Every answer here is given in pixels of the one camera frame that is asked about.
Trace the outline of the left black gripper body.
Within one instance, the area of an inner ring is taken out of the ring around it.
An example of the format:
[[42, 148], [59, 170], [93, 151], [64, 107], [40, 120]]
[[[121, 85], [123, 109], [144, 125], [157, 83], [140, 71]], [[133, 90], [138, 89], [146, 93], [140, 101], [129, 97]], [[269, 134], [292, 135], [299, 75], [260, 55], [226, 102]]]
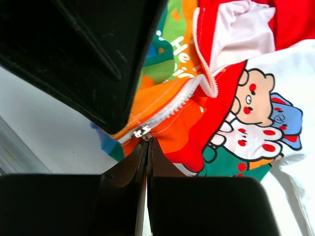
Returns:
[[164, 0], [3, 0], [0, 64], [109, 134], [129, 118]]

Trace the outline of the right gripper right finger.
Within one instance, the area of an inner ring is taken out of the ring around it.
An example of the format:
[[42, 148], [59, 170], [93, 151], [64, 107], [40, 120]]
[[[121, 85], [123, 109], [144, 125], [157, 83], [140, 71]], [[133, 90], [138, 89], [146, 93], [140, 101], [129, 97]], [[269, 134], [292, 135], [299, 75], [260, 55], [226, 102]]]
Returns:
[[164, 155], [158, 140], [154, 138], [149, 142], [147, 173], [150, 177], [185, 177]]

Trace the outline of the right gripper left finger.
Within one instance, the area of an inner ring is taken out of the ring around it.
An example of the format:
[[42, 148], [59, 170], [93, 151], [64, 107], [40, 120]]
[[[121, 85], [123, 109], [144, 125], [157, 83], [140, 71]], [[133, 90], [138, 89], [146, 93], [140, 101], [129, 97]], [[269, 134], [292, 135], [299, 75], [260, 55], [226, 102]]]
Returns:
[[101, 175], [101, 189], [142, 189], [145, 182], [147, 148], [148, 143], [140, 141], [126, 158], [104, 172]]

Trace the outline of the red white rainbow kids jacket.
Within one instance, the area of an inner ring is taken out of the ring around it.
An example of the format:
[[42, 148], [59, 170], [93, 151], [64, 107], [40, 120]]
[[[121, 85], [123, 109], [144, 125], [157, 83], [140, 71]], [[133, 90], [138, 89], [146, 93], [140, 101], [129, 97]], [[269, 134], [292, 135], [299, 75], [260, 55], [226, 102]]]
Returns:
[[116, 161], [155, 138], [192, 177], [262, 181], [278, 165], [314, 235], [314, 1], [170, 0], [126, 127], [92, 128]]

